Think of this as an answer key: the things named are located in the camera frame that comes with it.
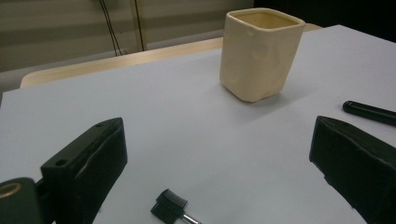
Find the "clamp jaw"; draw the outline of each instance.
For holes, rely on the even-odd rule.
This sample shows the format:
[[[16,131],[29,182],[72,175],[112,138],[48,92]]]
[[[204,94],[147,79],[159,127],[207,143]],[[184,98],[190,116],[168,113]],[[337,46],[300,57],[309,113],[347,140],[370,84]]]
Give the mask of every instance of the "clamp jaw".
[[[367,223],[396,223],[396,148],[338,119],[319,116],[311,160]]]
[[[41,166],[37,183],[0,184],[0,223],[93,223],[127,158],[122,119],[95,124]]]

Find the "white table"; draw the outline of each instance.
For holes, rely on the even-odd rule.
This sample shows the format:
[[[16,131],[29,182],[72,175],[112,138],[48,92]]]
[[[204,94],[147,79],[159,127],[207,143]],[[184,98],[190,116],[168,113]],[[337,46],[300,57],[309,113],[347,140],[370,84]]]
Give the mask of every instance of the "white table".
[[[123,117],[129,153],[95,223],[161,223],[170,189],[204,223],[364,223],[309,162],[315,119],[396,146],[396,129],[341,109],[396,110],[396,44],[334,26],[304,33],[284,90],[246,104],[219,83],[220,49],[6,92],[0,182],[39,166],[93,124]]]

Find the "black cable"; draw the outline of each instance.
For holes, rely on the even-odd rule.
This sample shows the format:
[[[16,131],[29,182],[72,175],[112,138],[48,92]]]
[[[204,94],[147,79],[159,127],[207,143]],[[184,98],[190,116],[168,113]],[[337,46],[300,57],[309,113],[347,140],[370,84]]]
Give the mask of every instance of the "black cable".
[[[142,50],[145,50],[145,45],[143,44],[143,36],[142,36],[142,25],[140,21],[140,16],[139,16],[139,10],[137,10],[137,2],[134,0],[134,9],[136,10],[136,20],[137,20],[137,28],[139,28],[138,33],[140,36],[140,45]]]
[[[114,34],[114,30],[113,30],[113,27],[111,25],[111,19],[110,19],[110,16],[108,15],[108,11],[107,11],[107,7],[106,7],[106,4],[105,4],[105,1],[104,0],[99,0],[99,2],[100,2],[100,5],[102,7],[102,10],[103,10],[103,12],[105,14],[105,17],[106,17],[107,28],[108,28],[108,31],[110,32],[111,41],[113,43],[114,53],[116,54],[116,56],[118,56],[117,55],[117,49],[116,49],[116,44],[117,44],[117,48],[119,50],[119,53],[120,53],[120,55],[122,55],[122,52],[120,50],[119,41],[117,40],[117,37]]]
[[[107,7],[106,7],[106,4],[105,4],[105,0],[101,0],[101,1],[103,2],[103,6],[105,7],[105,12],[106,12],[107,17],[108,17],[108,26],[110,27],[111,34],[113,34],[114,39],[116,40],[117,48],[119,49],[120,55],[122,55],[121,50],[120,50],[119,41],[117,40],[117,37],[116,37],[116,35],[114,34],[113,26],[111,25],[111,20],[110,20],[110,16],[109,16],[109,14],[108,14],[108,11],[107,11]]]

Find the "wooden surface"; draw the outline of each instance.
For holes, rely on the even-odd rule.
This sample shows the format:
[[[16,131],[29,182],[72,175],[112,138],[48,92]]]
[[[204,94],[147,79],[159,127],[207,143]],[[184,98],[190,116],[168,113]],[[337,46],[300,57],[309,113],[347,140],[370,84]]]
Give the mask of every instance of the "wooden surface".
[[[312,30],[317,30],[319,28],[319,26],[308,23],[305,26],[304,31],[308,32]],[[212,49],[220,49],[221,46],[222,37],[193,42],[189,44],[177,45],[169,48],[153,49],[88,63],[78,63],[57,68],[51,68],[28,74],[22,79],[21,88],[31,87],[68,77],[77,77],[109,69],[120,68],[123,66],[150,63],[186,54],[198,53]]]

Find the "square ceramic cup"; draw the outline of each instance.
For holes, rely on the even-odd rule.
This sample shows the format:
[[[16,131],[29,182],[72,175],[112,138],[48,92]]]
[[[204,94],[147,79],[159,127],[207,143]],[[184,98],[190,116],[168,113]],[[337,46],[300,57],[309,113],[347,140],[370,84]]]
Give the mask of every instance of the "square ceramic cup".
[[[305,22],[270,8],[227,13],[220,81],[242,101],[279,93],[294,60]]]

